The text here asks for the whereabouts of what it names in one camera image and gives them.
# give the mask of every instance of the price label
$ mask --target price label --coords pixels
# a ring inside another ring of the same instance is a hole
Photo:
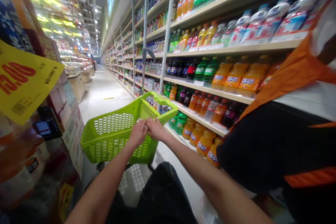
[[[12,47],[0,40],[0,110],[24,125],[45,100],[64,65]]]

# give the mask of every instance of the bottle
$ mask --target bottle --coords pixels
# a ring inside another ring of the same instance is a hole
[[[205,130],[205,127],[201,124],[199,124],[198,122],[195,124],[195,128],[192,131],[191,135],[190,135],[190,140],[189,143],[196,147],[201,136],[203,136],[203,131]]]
[[[205,157],[210,150],[211,145],[213,144],[213,140],[216,134],[209,129],[205,129],[203,131],[203,136],[199,139],[197,144],[197,152]]]
[[[212,83],[215,73],[218,70],[217,57],[213,57],[212,61],[206,66],[203,76],[203,81],[205,83]]]
[[[220,40],[220,44],[223,44],[223,47],[226,48],[229,45],[229,42],[231,40],[232,37],[232,33],[236,28],[236,23],[237,20],[231,20],[228,24],[227,24],[227,28]]]
[[[196,104],[197,104],[197,99],[199,98],[200,92],[198,90],[195,91],[195,93],[192,95],[190,99],[190,104],[189,104],[189,109],[195,110]]]
[[[193,132],[194,128],[195,128],[195,120],[191,119],[190,117],[187,118],[187,122],[184,125],[184,129],[183,129],[183,138],[189,140],[191,133]]]
[[[215,109],[217,105],[219,104],[218,102],[218,96],[215,96],[214,99],[209,103],[208,110],[206,111],[204,115],[204,119],[210,121],[215,113]]]
[[[233,126],[234,119],[236,116],[236,110],[237,110],[237,102],[234,101],[225,111],[224,117],[220,122],[224,127],[230,129]]]
[[[209,63],[209,60],[207,58],[202,58],[202,61],[197,65],[196,68],[196,72],[195,72],[195,80],[199,80],[202,81],[203,80],[203,76],[204,76],[204,72],[205,72],[205,68],[207,67]]]
[[[202,107],[201,107],[200,112],[198,113],[200,117],[205,116],[205,113],[208,110],[208,106],[209,106],[211,100],[212,100],[212,94],[208,94],[208,96],[204,99],[204,101],[202,103]]]
[[[212,21],[210,28],[206,31],[205,40],[203,45],[210,45],[212,38],[214,37],[217,30],[217,21]]]
[[[195,107],[195,112],[196,113],[199,113],[201,111],[203,101],[205,100],[206,97],[207,97],[206,93],[202,92],[202,94],[197,99],[197,104],[196,104],[196,107]]]
[[[240,19],[238,19],[236,28],[233,31],[233,34],[229,42],[229,47],[237,46],[240,44],[245,29],[250,23],[250,19],[251,19],[251,10],[249,9],[244,12],[243,16]]]
[[[206,159],[215,167],[219,167],[218,159],[217,159],[217,146],[223,143],[222,137],[216,137],[215,143],[211,145],[210,150],[207,154]]]
[[[215,113],[211,119],[211,122],[213,123],[220,123],[223,116],[224,116],[224,113],[226,112],[227,110],[227,105],[228,101],[226,99],[223,99],[221,103],[219,103],[215,109]]]
[[[249,41],[255,39],[258,31],[266,19],[268,3],[261,5],[258,11],[251,17],[250,24],[246,28],[241,39],[241,44],[249,44]]]

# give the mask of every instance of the floor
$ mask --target floor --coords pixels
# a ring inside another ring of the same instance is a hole
[[[93,117],[117,110],[134,100],[102,66],[98,66],[95,75],[92,76],[92,82],[86,84],[86,90],[87,94],[79,105],[84,123]],[[156,150],[153,167],[157,167],[163,161],[170,162],[176,169],[191,208],[197,215],[200,210],[200,201],[204,195],[203,191],[189,176],[170,149],[160,142]],[[96,165],[90,163],[84,155],[84,188],[97,174]],[[127,205],[133,207],[137,205],[141,191],[150,175],[151,173],[146,165],[137,164],[125,171],[119,191]]]

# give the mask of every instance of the person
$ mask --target person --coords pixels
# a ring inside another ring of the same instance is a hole
[[[130,138],[124,148],[93,180],[68,216],[66,224],[102,224],[120,223],[121,221],[123,223],[197,223],[185,197],[185,192],[183,190],[180,192],[176,192],[174,189],[171,190],[174,184],[180,184],[176,180],[175,182],[170,181],[168,174],[174,174],[174,179],[177,177],[171,165],[168,167],[166,174],[161,173],[161,177],[155,179],[157,182],[161,181],[160,183],[168,181],[169,191],[166,194],[158,186],[148,186],[156,176],[157,170],[162,168],[160,164],[149,178],[139,200],[143,202],[144,195],[149,198],[149,204],[146,205],[147,208],[133,212],[127,212],[125,209],[120,208],[113,209],[116,201],[121,200],[118,187],[124,169],[134,150],[143,143],[146,134],[163,142],[171,149],[190,176],[204,191],[225,223],[273,223],[229,176],[167,133],[158,118],[155,118],[155,120],[148,118],[133,126]],[[171,196],[170,194],[175,196],[167,200],[167,197]],[[160,198],[161,195],[165,195],[164,202]],[[187,205],[181,205],[181,201],[183,201],[181,195],[184,195]],[[157,209],[157,204],[161,204],[163,207]],[[171,207],[175,205],[177,207],[174,208],[174,211],[170,211]],[[176,212],[180,208],[183,211],[181,211],[180,215],[177,215]],[[162,211],[160,216],[157,215],[157,211]]]

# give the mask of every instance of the shopping basket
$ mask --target shopping basket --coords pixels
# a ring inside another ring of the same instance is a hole
[[[160,115],[146,101],[149,96],[153,96],[160,105],[168,105],[171,110]],[[138,119],[158,117],[160,123],[164,125],[177,114],[177,111],[177,106],[168,99],[161,98],[155,92],[148,92],[121,109],[90,119],[84,127],[81,145],[91,163],[110,161],[124,147],[130,137],[132,126]],[[157,146],[158,141],[147,135],[143,144],[134,151],[129,161],[130,165],[151,164]]]

